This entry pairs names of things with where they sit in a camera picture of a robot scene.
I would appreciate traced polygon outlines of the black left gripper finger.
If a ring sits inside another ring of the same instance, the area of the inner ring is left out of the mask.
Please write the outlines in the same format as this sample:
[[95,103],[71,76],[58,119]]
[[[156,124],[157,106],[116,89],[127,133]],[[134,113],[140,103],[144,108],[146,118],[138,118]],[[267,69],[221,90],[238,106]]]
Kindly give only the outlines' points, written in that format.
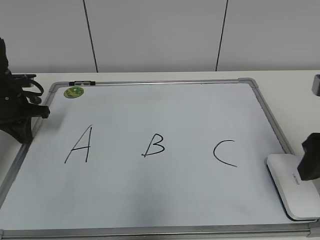
[[320,177],[320,134],[311,133],[301,145],[304,155],[297,167],[300,179],[316,180]]

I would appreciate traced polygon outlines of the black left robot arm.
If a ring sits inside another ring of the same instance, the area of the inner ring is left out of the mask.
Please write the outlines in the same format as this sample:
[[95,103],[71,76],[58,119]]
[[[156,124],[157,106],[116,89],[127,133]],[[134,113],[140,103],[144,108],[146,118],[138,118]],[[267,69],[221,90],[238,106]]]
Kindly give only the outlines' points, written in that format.
[[[33,80],[35,74],[12,74],[6,55],[6,44],[0,40],[0,129],[21,144],[33,140],[33,117],[47,119],[48,106],[41,106],[43,87]],[[297,167],[303,181],[320,177],[320,134],[311,133],[302,143],[304,156]]]

